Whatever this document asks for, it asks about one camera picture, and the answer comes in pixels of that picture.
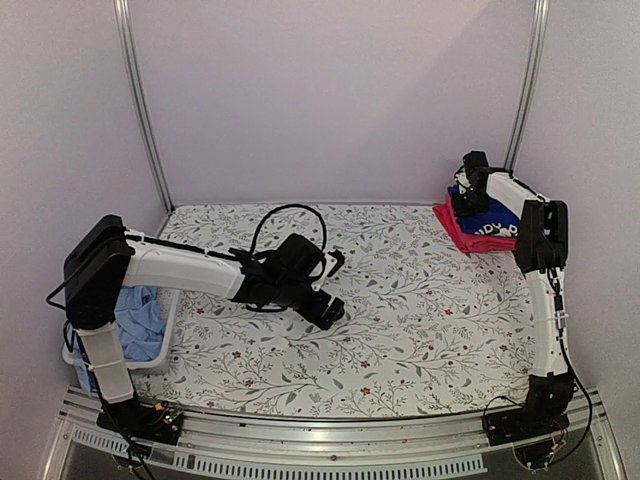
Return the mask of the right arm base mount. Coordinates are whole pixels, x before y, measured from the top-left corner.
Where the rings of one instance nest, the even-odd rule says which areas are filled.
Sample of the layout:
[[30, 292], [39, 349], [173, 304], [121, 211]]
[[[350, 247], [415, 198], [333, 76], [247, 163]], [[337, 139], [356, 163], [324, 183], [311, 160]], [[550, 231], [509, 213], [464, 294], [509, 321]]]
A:
[[558, 409], [517, 406], [496, 411], [485, 408], [481, 424], [489, 444], [498, 446], [563, 431], [569, 419]]

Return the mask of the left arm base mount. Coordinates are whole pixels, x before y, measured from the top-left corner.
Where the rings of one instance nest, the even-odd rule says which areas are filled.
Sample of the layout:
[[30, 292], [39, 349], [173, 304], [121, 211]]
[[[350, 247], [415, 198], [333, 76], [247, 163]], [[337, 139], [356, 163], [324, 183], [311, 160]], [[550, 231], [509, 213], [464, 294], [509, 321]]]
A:
[[102, 403], [97, 426], [119, 433], [123, 438], [177, 445], [182, 433], [184, 412], [168, 402], [145, 405], [138, 398]]

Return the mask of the blue printed t-shirt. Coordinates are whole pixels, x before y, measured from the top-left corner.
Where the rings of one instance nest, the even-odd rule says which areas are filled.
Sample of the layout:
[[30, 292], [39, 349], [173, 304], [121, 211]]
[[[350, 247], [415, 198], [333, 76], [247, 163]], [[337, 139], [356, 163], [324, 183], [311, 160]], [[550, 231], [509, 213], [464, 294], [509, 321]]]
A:
[[456, 185], [448, 188], [453, 216], [460, 230], [468, 235], [515, 238], [520, 225], [519, 218], [500, 202], [491, 199], [488, 210], [469, 216], [459, 216], [454, 203], [462, 199]]

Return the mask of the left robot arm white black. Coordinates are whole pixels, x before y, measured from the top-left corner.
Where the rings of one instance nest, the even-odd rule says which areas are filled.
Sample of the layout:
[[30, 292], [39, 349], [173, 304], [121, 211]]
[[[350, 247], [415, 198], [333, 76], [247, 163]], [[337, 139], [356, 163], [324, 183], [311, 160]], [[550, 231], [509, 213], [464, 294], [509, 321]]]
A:
[[106, 215], [64, 261], [63, 308], [111, 419], [138, 434], [149, 415], [138, 404], [116, 331], [126, 291], [193, 291], [255, 310], [292, 310], [327, 330], [343, 316], [344, 303], [323, 285], [344, 262], [342, 252], [296, 233], [265, 252], [222, 254], [149, 237], [126, 228], [119, 216]]

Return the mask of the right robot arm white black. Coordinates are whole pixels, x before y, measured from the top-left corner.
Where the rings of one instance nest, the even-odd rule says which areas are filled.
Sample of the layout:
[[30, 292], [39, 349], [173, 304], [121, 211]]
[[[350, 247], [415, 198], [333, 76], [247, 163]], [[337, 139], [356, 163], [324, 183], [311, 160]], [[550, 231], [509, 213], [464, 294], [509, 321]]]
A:
[[537, 436], [565, 412], [574, 393], [564, 300], [568, 207], [534, 191], [505, 169], [462, 167], [454, 179], [462, 195], [456, 204], [463, 213], [480, 213], [495, 200], [519, 219], [513, 255], [529, 288], [537, 351], [516, 422], [524, 435]]

